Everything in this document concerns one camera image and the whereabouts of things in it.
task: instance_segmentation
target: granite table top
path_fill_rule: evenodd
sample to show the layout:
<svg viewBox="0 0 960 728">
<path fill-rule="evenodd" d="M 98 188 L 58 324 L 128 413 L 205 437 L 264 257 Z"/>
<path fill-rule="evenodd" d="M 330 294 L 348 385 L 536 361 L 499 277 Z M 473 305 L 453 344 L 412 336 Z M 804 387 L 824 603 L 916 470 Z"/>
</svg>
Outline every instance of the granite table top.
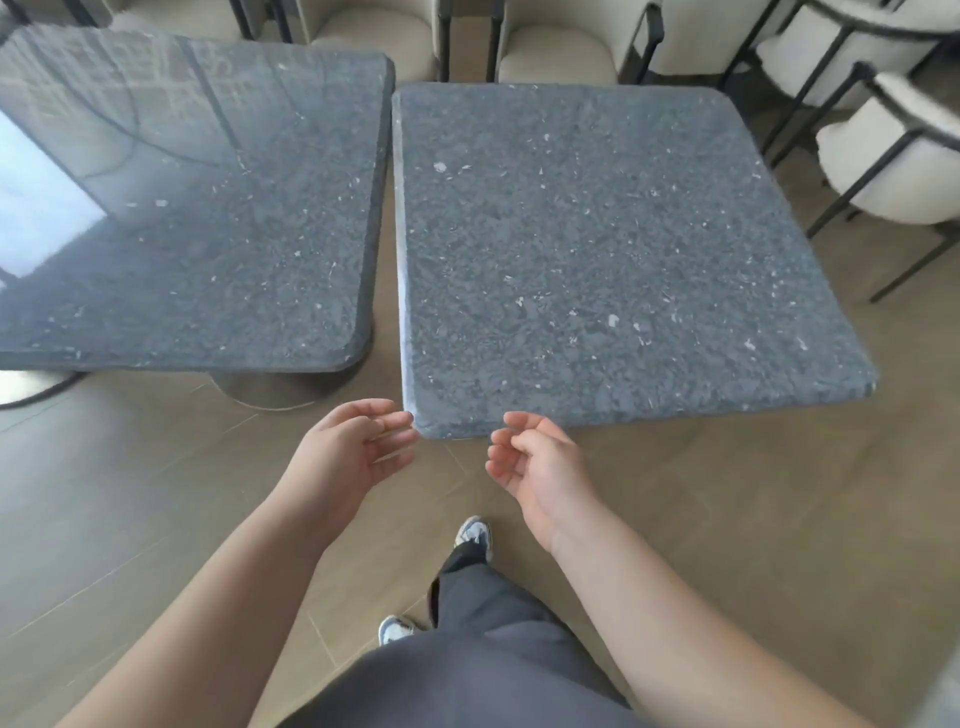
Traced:
<svg viewBox="0 0 960 728">
<path fill-rule="evenodd" d="M 428 437 L 862 398 L 876 371 L 731 102 L 394 96 L 403 397 Z"/>
<path fill-rule="evenodd" d="M 32 26 L 0 47 L 0 369 L 358 360 L 394 70 Z"/>
</svg>

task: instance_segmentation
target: black metal chair leg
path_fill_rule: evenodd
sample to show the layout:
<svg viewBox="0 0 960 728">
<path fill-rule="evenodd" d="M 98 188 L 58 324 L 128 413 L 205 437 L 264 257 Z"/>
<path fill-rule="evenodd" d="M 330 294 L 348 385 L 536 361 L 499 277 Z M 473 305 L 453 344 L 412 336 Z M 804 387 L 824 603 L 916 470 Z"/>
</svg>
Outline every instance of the black metal chair leg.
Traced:
<svg viewBox="0 0 960 728">
<path fill-rule="evenodd" d="M 450 80 L 450 24 L 453 21 L 453 0 L 440 0 L 437 4 L 437 19 L 440 21 L 440 71 L 438 80 L 446 84 Z"/>
<path fill-rule="evenodd" d="M 920 260 L 907 268 L 902 274 L 897 276 L 889 284 L 885 285 L 883 288 L 874 293 L 870 297 L 870 303 L 878 303 L 889 296 L 891 293 L 900 288 L 908 280 L 912 279 L 918 273 L 920 273 L 926 266 L 936 260 L 938 257 L 946 253 L 950 248 L 954 247 L 957 243 L 960 243 L 960 237 L 952 237 L 944 240 L 940 245 L 934 248 L 932 251 L 924 255 Z"/>
<path fill-rule="evenodd" d="M 18 2 L 15 0 L 2 0 L 2 2 L 7 7 L 7 10 L 17 25 L 30 25 L 30 16 L 27 15 L 27 12 Z"/>
<path fill-rule="evenodd" d="M 77 25 L 86 26 L 87 28 L 100 27 L 97 25 L 97 21 L 93 19 L 93 15 L 90 14 L 90 11 L 86 9 L 80 0 L 62 0 L 62 2 L 70 11 L 70 14 L 73 15 L 73 19 L 77 21 Z"/>
<path fill-rule="evenodd" d="M 640 22 L 636 26 L 636 33 L 640 32 L 640 26 L 643 25 L 643 19 L 647 20 L 647 45 L 643 49 L 643 59 L 640 61 L 640 70 L 636 74 L 636 85 L 641 85 L 646 78 L 647 71 L 650 70 L 650 62 L 654 59 L 657 47 L 663 43 L 665 33 L 663 31 L 663 11 L 656 3 L 650 3 L 643 9 L 640 15 Z"/>
<path fill-rule="evenodd" d="M 873 69 L 866 63 L 858 62 L 853 66 L 853 71 L 847 80 L 840 84 L 840 87 L 830 95 L 827 99 L 827 102 L 823 104 L 819 109 L 814 111 L 810 117 L 803 122 L 796 133 L 793 134 L 786 143 L 783 145 L 783 148 L 780 152 L 773 158 L 770 162 L 770 168 L 776 169 L 777 165 L 780 164 L 784 159 L 787 158 L 797 145 L 800 143 L 801 139 L 804 138 L 804 134 L 809 133 L 817 123 L 820 122 L 828 113 L 830 113 L 837 104 L 840 103 L 840 99 L 847 95 L 851 88 L 853 88 L 857 83 L 862 81 L 864 78 L 873 75 Z"/>
<path fill-rule="evenodd" d="M 247 18 L 247 11 L 244 10 L 243 3 L 240 0 L 230 0 L 230 9 L 233 10 L 233 18 L 236 20 L 237 28 L 240 29 L 240 37 L 244 40 L 253 40 L 250 21 Z"/>
<path fill-rule="evenodd" d="M 270 7 L 274 9 L 274 20 L 280 30 L 280 40 L 284 43 L 293 43 L 294 35 L 290 32 L 290 20 L 287 11 L 283 9 L 283 0 L 270 0 Z"/>
<path fill-rule="evenodd" d="M 917 132 L 910 131 L 901 136 L 890 149 L 883 153 L 883 155 L 876 162 L 871 165 L 870 169 L 863 173 L 859 180 L 851 185 L 850 189 L 843 193 L 838 199 L 836 199 L 832 205 L 830 205 L 824 213 L 817 219 L 817 221 L 810 226 L 810 229 L 806 232 L 806 236 L 809 239 L 820 232 L 827 223 L 842 212 L 850 204 L 850 200 L 856 197 L 860 192 L 866 187 L 870 182 L 872 182 L 880 172 L 886 169 L 887 165 L 890 164 L 894 159 L 903 154 L 903 151 L 909 147 L 914 140 L 917 138 Z"/>
<path fill-rule="evenodd" d="M 736 49 L 736 54 L 733 56 L 733 60 L 730 61 L 730 65 L 727 66 L 726 70 L 723 72 L 723 76 L 720 77 L 720 81 L 717 82 L 717 88 L 721 91 L 727 87 L 727 82 L 730 80 L 730 76 L 733 75 L 733 71 L 736 70 L 736 67 L 740 64 L 740 60 L 746 55 L 753 45 L 756 37 L 760 35 L 760 31 L 763 30 L 763 26 L 767 24 L 767 21 L 770 19 L 770 16 L 774 14 L 774 10 L 777 9 L 777 6 L 780 4 L 780 0 L 770 0 L 770 3 L 763 10 L 763 13 L 760 14 L 760 19 L 756 22 L 753 28 L 750 29 L 750 32 L 747 34 L 747 37 L 741 43 L 740 47 Z"/>
<path fill-rule="evenodd" d="M 793 101 L 790 102 L 790 107 L 783 113 L 783 116 L 780 117 L 780 121 L 777 122 L 777 126 L 770 132 L 766 140 L 763 142 L 763 146 L 760 148 L 762 154 L 766 154 L 770 151 L 770 147 L 773 146 L 774 141 L 777 140 L 777 137 L 780 136 L 780 132 L 786 129 L 787 125 L 790 123 L 790 119 L 793 118 L 793 115 L 800 109 L 804 104 L 804 99 L 806 94 L 810 92 L 810 89 L 813 88 L 814 84 L 820 80 L 820 77 L 824 75 L 824 71 L 827 70 L 827 66 L 830 65 L 830 62 L 836 57 L 837 53 L 840 51 L 840 48 L 843 47 L 843 44 L 847 42 L 852 34 L 852 29 L 843 28 L 840 33 L 837 34 L 837 37 L 830 44 L 830 47 L 827 49 L 827 52 L 817 63 L 816 68 L 813 69 L 813 73 L 810 74 L 810 77 L 804 82 L 803 87 L 801 87 L 800 92 L 794 97 Z"/>
<path fill-rule="evenodd" d="M 497 3 L 490 19 L 490 45 L 487 48 L 487 83 L 496 81 L 496 58 L 500 53 L 500 33 L 503 30 L 503 3 Z"/>
</svg>

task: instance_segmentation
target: sneaker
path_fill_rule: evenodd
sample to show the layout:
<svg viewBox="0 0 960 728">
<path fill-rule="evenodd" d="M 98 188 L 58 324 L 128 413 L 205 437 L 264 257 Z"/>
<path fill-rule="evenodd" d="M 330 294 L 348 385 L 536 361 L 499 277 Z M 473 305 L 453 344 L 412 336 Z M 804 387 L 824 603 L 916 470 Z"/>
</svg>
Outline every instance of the sneaker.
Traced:
<svg viewBox="0 0 960 728">
<path fill-rule="evenodd" d="M 422 630 L 408 618 L 390 615 L 380 622 L 380 628 L 376 631 L 376 635 L 382 647 L 384 644 L 394 643 L 404 637 L 412 637 L 418 632 L 422 632 Z"/>
<path fill-rule="evenodd" d="M 490 561 L 492 561 L 493 534 L 490 532 L 490 527 L 479 516 L 471 516 L 460 526 L 453 545 L 459 546 L 460 544 L 465 544 L 467 541 L 473 541 L 475 544 L 482 546 L 487 555 L 487 563 L 489 564 Z"/>
</svg>

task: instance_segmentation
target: person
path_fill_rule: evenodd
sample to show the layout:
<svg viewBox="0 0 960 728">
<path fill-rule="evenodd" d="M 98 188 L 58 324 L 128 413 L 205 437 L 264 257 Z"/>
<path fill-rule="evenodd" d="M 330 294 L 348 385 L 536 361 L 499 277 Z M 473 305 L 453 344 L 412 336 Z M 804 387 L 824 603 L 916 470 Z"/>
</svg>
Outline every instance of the person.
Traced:
<svg viewBox="0 0 960 728">
<path fill-rule="evenodd" d="M 271 494 L 62 728 L 244 726 L 324 551 L 366 493 L 410 464 L 413 416 L 389 400 L 334 409 Z M 660 728 L 864 728 L 691 591 L 593 488 L 550 420 L 508 412 L 487 472 L 519 503 Z M 478 518 L 429 592 L 436 629 L 399 618 L 283 728 L 648 726 L 550 610 L 490 566 Z"/>
</svg>

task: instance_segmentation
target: metal table base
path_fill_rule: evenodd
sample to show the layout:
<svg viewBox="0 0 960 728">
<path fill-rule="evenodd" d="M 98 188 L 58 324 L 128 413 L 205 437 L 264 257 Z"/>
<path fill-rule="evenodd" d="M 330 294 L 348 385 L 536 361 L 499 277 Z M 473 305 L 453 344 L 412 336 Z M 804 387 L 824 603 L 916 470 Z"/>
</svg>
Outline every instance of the metal table base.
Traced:
<svg viewBox="0 0 960 728">
<path fill-rule="evenodd" d="M 0 409 L 46 400 L 83 376 L 83 372 L 0 372 Z"/>
<path fill-rule="evenodd" d="M 373 348 L 373 333 L 363 356 L 339 372 L 269 374 L 261 372 L 210 372 L 221 392 L 253 409 L 282 412 L 298 409 L 329 397 L 353 379 Z"/>
</svg>

